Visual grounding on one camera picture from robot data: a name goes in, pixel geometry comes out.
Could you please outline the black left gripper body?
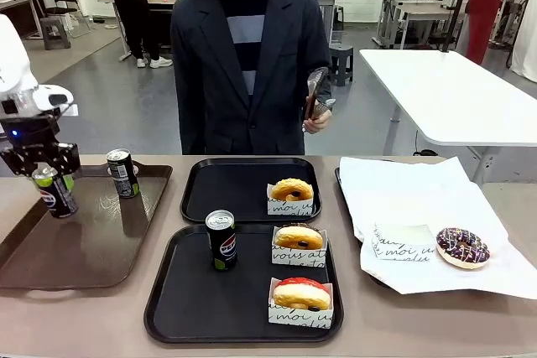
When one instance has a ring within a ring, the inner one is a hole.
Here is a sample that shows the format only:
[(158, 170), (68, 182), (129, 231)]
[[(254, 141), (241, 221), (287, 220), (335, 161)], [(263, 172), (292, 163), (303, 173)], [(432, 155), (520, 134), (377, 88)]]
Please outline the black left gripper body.
[(1, 126), (14, 148), (57, 143), (59, 125), (54, 113), (43, 112), (35, 117), (4, 117)]

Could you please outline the person's left hand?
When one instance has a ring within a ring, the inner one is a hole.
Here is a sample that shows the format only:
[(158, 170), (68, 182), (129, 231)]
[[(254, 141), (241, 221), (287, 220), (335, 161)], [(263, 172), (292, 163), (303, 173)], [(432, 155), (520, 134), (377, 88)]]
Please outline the person's left hand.
[(302, 123), (302, 130), (309, 134), (316, 134), (325, 129), (328, 125), (328, 122), (331, 119), (331, 109), (328, 106), (319, 103), (318, 100), (315, 100), (311, 110), (312, 114), (306, 116)]

